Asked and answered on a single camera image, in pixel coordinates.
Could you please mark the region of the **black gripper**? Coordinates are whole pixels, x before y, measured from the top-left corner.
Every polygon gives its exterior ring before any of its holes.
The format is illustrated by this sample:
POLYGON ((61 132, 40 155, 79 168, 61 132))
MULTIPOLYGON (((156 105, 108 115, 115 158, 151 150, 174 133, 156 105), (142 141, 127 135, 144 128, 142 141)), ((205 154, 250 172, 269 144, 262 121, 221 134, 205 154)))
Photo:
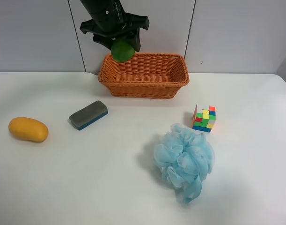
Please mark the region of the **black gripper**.
POLYGON ((91 20, 81 23, 82 33, 93 33, 93 41, 111 50, 115 37, 126 34, 125 41, 140 51, 140 29, 149 28, 147 16, 130 14, 118 0, 82 0, 91 20))

